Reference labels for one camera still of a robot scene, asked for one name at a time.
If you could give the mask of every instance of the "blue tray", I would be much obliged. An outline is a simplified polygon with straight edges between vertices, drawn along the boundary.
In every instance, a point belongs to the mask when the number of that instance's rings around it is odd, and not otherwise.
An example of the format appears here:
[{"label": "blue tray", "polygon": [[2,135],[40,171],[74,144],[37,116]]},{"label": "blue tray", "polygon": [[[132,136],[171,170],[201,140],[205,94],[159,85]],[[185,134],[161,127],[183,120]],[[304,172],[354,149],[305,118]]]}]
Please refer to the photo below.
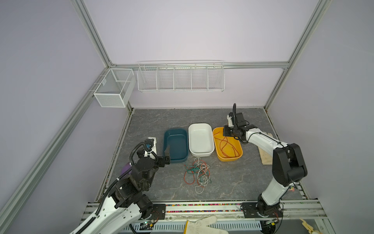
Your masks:
[{"label": "blue tray", "polygon": [[183,128],[169,129],[164,134],[165,156],[166,148],[170,146],[170,163],[186,162],[188,157],[188,136]]}]

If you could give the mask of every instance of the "white work glove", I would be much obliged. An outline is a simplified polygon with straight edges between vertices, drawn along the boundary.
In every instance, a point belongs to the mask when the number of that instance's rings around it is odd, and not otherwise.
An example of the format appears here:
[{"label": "white work glove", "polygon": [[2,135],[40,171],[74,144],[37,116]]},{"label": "white work glove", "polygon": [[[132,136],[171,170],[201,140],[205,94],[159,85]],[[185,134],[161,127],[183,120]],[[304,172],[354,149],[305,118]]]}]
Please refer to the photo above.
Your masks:
[{"label": "white work glove", "polygon": [[215,222],[217,222],[217,217],[214,215],[196,222],[187,221],[183,234],[229,234],[226,230],[208,227]]}]

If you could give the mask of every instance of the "white wall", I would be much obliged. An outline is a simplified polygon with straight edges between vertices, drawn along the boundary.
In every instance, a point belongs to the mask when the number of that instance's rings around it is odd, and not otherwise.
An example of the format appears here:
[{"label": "white wall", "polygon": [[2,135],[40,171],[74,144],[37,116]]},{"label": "white wall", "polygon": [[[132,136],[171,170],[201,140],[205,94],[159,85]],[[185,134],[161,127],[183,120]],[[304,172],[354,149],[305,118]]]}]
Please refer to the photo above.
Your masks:
[{"label": "white wall", "polygon": [[287,61],[318,0],[85,0],[115,64]]},{"label": "white wall", "polygon": [[[103,68],[70,1],[0,2],[0,209]],[[94,101],[9,233],[68,233],[79,224],[125,112]]]},{"label": "white wall", "polygon": [[282,69],[226,69],[223,92],[140,92],[130,97],[135,108],[264,106]]},{"label": "white wall", "polygon": [[337,234],[372,233],[374,2],[332,2],[270,107]]}]

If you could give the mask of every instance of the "plastic tray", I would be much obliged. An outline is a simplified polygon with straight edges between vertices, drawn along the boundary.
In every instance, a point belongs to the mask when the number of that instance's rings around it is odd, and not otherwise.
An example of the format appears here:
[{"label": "plastic tray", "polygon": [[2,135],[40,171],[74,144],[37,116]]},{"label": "plastic tray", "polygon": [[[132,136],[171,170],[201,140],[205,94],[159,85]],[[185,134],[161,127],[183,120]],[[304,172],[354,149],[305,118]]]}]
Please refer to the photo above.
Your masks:
[{"label": "plastic tray", "polygon": [[188,128],[188,139],[193,156],[206,157],[213,153],[212,127],[209,124],[191,124]]},{"label": "plastic tray", "polygon": [[213,138],[219,160],[223,162],[235,161],[243,155],[243,149],[238,140],[223,136],[223,127],[213,130]]},{"label": "plastic tray", "polygon": [[187,131],[183,128],[167,130],[164,134],[164,156],[168,146],[170,146],[170,163],[186,162],[188,157]]}]

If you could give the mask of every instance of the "white wire basket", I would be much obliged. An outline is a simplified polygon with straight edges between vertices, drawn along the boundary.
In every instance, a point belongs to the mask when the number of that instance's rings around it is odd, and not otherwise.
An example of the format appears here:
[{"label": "white wire basket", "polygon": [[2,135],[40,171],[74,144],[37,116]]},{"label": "white wire basket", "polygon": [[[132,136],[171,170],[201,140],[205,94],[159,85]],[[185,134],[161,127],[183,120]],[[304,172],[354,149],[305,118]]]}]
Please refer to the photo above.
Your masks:
[{"label": "white wire basket", "polygon": [[138,89],[141,92],[224,91],[223,62],[140,66]]},{"label": "white wire basket", "polygon": [[132,69],[112,69],[93,93],[102,107],[126,107],[136,79]]}]

